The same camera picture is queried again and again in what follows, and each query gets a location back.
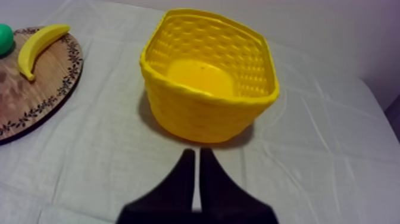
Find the basket rim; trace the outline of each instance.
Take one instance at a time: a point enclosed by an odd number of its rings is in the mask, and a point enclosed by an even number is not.
[[[250,37],[254,38],[256,41],[258,41],[262,45],[262,50],[264,51],[265,55],[265,60],[269,60],[271,64],[271,69],[272,69],[272,74],[273,74],[273,79],[274,79],[274,89],[273,91],[265,96],[265,97],[219,97],[215,96],[209,92],[205,92],[196,88],[192,88],[190,86],[183,85],[181,83],[175,82],[171,79],[168,79],[167,77],[163,76],[156,70],[154,70],[149,63],[146,61],[146,52],[150,46],[150,43],[154,39],[155,34],[159,31],[161,25],[165,21],[165,19],[170,16],[170,15],[185,15],[185,14],[198,14],[201,13],[203,15],[206,15],[207,17],[215,20],[220,20],[223,23],[226,23],[230,26],[233,26],[235,29],[239,29],[242,32],[245,32],[247,35]],[[147,42],[145,45],[141,55],[140,55],[140,60],[139,64],[142,69],[146,70],[150,74],[150,78],[162,85],[166,85],[169,88],[171,88],[174,92],[178,93],[186,93],[190,94],[192,98],[200,99],[200,100],[206,100],[208,102],[214,102],[217,104],[245,104],[245,105],[264,105],[264,104],[271,104],[273,103],[279,96],[279,82],[276,77],[276,70],[275,66],[273,63],[273,59],[271,57],[271,52],[270,48],[266,42],[266,40],[261,36],[259,33],[256,31],[250,29],[249,27],[238,23],[237,21],[231,20],[227,17],[224,17],[222,15],[216,14],[216,13],[210,13],[207,11],[201,11],[201,10],[194,10],[190,8],[177,8],[173,10],[167,11],[163,16],[161,21],[158,23],[157,28],[155,29],[154,33],[152,34],[152,37],[150,40]]]

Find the woven basket pattern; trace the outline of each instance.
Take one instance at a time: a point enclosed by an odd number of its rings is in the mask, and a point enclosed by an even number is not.
[[[234,98],[182,86],[163,74],[176,59],[193,58],[232,75]],[[140,59],[152,112],[171,133],[198,142],[222,142],[243,131],[269,107],[279,85],[264,38],[217,14],[166,13]]]

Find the white wall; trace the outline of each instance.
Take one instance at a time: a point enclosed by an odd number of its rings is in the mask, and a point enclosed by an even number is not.
[[[400,0],[110,1],[221,13],[362,78],[383,108],[400,94]]]

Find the table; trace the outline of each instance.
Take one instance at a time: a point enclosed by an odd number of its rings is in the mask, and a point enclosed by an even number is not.
[[[57,0],[22,19],[11,4],[1,16],[15,29],[69,24],[85,63],[56,115],[0,146],[0,223],[113,223],[183,149],[201,146],[160,128],[144,94],[139,55],[163,12]],[[244,133],[211,145],[226,172],[281,223],[399,223],[400,146],[371,91],[269,44],[281,95]],[[201,207],[198,188],[193,207]]]

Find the basket bottom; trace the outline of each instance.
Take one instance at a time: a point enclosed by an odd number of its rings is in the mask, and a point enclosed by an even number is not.
[[[166,76],[175,82],[215,96],[233,97],[235,95],[232,76],[203,61],[174,60],[169,65]]]

